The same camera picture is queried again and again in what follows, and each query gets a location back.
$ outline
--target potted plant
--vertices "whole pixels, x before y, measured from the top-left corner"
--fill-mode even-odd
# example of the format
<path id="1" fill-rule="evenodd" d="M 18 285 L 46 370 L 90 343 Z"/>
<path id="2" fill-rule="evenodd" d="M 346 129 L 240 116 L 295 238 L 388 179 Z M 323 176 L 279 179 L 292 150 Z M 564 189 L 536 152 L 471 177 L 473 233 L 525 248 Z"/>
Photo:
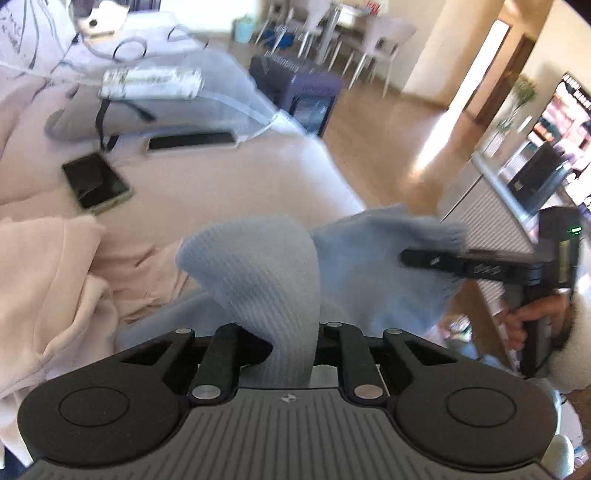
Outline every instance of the potted plant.
<path id="1" fill-rule="evenodd" d="M 519 75 L 511 90 L 511 95 L 514 98 L 511 114 L 509 117 L 502 120 L 498 125 L 498 129 L 501 132 L 509 131 L 513 126 L 513 122 L 515 121 L 515 117 L 519 113 L 519 110 L 535 99 L 535 97 L 538 95 L 536 87 L 537 85 L 532 79 L 526 75 Z"/>

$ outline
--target white fluffy sleeve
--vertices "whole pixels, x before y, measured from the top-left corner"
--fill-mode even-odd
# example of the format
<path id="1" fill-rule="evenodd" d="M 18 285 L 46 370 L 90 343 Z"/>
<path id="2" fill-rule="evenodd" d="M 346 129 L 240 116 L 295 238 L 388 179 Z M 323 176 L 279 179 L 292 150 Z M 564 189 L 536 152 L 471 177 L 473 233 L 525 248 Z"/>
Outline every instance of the white fluffy sleeve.
<path id="1" fill-rule="evenodd" d="M 591 384 L 591 306 L 573 296 L 573 328 L 564 349 L 550 358 L 549 380 L 561 392 L 583 390 Z"/>

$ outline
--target hand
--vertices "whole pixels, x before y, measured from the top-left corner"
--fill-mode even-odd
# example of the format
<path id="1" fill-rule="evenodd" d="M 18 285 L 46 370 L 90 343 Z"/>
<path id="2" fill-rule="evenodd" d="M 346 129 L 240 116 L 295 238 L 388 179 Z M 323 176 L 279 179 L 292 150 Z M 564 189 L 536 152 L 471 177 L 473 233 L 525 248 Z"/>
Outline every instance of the hand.
<path id="1" fill-rule="evenodd" d="M 527 338 L 523 322 L 540 320 L 546 316 L 549 316 L 552 322 L 552 335 L 558 335 L 571 321 L 569 296 L 557 294 L 545 297 L 521 307 L 514 313 L 511 313 L 505 304 L 499 319 L 507 329 L 509 346 L 517 351 L 523 350 Z"/>

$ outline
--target light blue bin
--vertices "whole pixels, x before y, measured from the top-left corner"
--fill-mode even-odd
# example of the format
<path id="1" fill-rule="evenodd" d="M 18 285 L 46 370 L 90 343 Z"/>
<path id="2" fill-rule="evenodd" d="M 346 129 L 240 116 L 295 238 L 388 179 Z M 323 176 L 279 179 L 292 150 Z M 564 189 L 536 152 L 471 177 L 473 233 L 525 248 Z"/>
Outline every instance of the light blue bin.
<path id="1" fill-rule="evenodd" d="M 248 43 L 250 42 L 254 31 L 254 22 L 242 22 L 237 20 L 234 26 L 234 40 L 238 43 Z"/>

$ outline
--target trash bin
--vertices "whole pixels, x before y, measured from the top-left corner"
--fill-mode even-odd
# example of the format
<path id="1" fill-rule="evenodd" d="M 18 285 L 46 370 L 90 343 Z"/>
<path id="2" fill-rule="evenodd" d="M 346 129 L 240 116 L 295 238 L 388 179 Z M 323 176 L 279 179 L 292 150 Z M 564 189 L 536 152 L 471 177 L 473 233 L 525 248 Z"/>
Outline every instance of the trash bin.
<path id="1" fill-rule="evenodd" d="M 234 40 L 238 43 L 248 43 L 255 31 L 255 23 L 252 18 L 239 18 L 234 25 Z"/>

